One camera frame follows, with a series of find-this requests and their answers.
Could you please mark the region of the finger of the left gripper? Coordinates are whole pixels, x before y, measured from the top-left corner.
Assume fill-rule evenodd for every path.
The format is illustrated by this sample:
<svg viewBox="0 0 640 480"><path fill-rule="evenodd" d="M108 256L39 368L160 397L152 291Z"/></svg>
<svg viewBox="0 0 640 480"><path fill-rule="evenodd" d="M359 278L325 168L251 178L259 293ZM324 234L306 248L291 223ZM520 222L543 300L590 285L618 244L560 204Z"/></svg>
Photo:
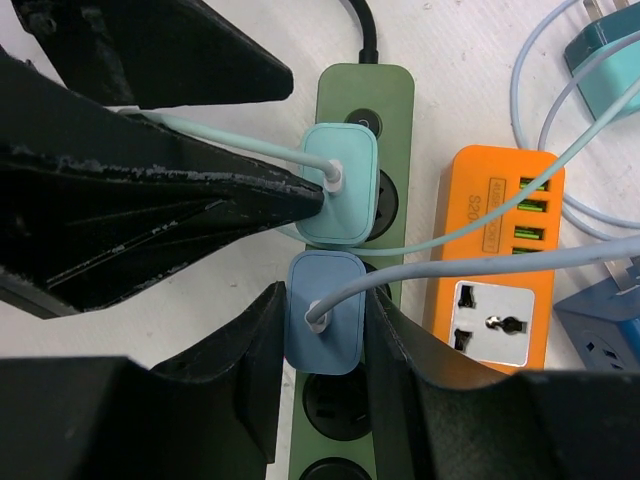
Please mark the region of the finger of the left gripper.
<svg viewBox="0 0 640 480"><path fill-rule="evenodd" d="M15 1L64 85L143 109L282 101L291 69L203 1Z"/></svg>
<svg viewBox="0 0 640 480"><path fill-rule="evenodd" d="M285 169L1 57L1 299L18 309L51 319L108 308L323 202Z"/></svg>

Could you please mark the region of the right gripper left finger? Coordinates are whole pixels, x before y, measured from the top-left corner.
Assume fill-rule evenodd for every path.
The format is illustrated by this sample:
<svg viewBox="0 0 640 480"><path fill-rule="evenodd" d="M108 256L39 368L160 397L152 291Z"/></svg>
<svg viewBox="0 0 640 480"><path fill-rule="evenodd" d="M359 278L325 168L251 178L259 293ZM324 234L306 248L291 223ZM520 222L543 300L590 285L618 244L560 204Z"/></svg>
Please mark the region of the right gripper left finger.
<svg viewBox="0 0 640 480"><path fill-rule="evenodd" d="M262 479L276 457L286 288L153 368L1 363L5 479Z"/></svg>

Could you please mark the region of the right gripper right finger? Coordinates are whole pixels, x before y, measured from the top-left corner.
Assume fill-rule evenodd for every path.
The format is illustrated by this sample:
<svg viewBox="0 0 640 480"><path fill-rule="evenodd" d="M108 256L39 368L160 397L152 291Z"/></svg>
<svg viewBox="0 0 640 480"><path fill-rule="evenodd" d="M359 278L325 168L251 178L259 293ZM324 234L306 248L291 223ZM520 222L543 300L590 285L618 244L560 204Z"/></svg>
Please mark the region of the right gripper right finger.
<svg viewBox="0 0 640 480"><path fill-rule="evenodd" d="M639 378L477 363L366 296L365 366L381 479L635 479Z"/></svg>

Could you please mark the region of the green power strip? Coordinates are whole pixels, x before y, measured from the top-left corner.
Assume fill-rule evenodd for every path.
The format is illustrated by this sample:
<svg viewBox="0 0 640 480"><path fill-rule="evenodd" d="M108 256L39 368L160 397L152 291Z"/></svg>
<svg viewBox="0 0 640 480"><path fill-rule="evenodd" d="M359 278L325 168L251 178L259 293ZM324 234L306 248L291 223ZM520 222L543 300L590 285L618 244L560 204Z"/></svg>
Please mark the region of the green power strip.
<svg viewBox="0 0 640 480"><path fill-rule="evenodd" d="M285 356L296 372L289 475L376 475L364 365L365 297L331 308L315 326L307 312L347 282L404 260L415 83L401 66L336 64L318 83L304 152L339 165L341 190L297 223L306 245L291 262Z"/></svg>

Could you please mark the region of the orange power strip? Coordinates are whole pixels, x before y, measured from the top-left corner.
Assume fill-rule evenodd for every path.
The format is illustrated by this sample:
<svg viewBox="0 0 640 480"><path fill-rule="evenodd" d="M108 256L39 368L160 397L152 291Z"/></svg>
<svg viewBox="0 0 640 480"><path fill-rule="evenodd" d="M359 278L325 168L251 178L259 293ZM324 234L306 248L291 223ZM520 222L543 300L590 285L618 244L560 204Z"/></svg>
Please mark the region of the orange power strip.
<svg viewBox="0 0 640 480"><path fill-rule="evenodd" d="M494 211L554 161L549 152L471 145L443 171L434 233L451 233ZM560 236L565 174L478 230L436 247L434 260L552 251ZM551 324L552 270L433 278L423 328L456 351L503 373L541 369Z"/></svg>

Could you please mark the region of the light blue plug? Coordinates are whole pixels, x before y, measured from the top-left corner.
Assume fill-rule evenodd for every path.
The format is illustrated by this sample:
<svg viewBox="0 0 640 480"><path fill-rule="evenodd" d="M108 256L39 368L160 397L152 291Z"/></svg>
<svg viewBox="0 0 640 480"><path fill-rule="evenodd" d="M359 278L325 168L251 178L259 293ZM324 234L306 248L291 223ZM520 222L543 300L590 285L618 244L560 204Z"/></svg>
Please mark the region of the light blue plug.
<svg viewBox="0 0 640 480"><path fill-rule="evenodd" d="M356 256L308 250L292 261L285 308L284 352L288 363L309 374L345 375L363 348L366 295L328 301L330 294L366 274Z"/></svg>

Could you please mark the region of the blue cube plug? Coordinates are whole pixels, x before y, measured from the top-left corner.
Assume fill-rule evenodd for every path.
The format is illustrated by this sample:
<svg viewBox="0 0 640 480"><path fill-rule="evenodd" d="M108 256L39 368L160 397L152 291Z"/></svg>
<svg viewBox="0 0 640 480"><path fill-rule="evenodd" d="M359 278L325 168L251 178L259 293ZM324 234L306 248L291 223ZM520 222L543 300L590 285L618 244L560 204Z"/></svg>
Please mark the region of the blue cube plug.
<svg viewBox="0 0 640 480"><path fill-rule="evenodd" d="M559 301L554 312L592 371L639 371L639 258L608 262L609 276Z"/></svg>

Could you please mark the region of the light cyan plug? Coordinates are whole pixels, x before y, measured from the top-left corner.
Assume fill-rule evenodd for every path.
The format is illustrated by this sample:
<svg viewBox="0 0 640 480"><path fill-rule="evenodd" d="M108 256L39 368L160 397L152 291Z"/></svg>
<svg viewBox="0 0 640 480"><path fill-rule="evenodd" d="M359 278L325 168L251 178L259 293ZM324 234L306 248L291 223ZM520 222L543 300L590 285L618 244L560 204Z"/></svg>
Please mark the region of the light cyan plug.
<svg viewBox="0 0 640 480"><path fill-rule="evenodd" d="M374 134L361 125L319 123L306 132L301 149L328 160L340 178L330 181L319 169L300 168L303 179L323 188L325 199L318 214L296 223L298 232L317 245L355 247L364 243L373 229L379 191Z"/></svg>

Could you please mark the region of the teal cube plug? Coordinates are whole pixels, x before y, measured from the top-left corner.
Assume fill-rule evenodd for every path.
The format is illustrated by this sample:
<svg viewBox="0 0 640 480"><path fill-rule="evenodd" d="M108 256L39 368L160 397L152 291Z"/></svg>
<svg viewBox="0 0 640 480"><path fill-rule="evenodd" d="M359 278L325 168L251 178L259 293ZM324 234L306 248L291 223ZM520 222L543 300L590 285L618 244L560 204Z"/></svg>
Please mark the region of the teal cube plug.
<svg viewBox="0 0 640 480"><path fill-rule="evenodd" d="M639 4L616 1L614 5L616 10L605 15L597 2L585 1L583 6L590 23L564 50L565 63L573 75L599 55L610 55L578 82L580 94L594 119L598 119L639 77L639 43L613 51L639 32Z"/></svg>

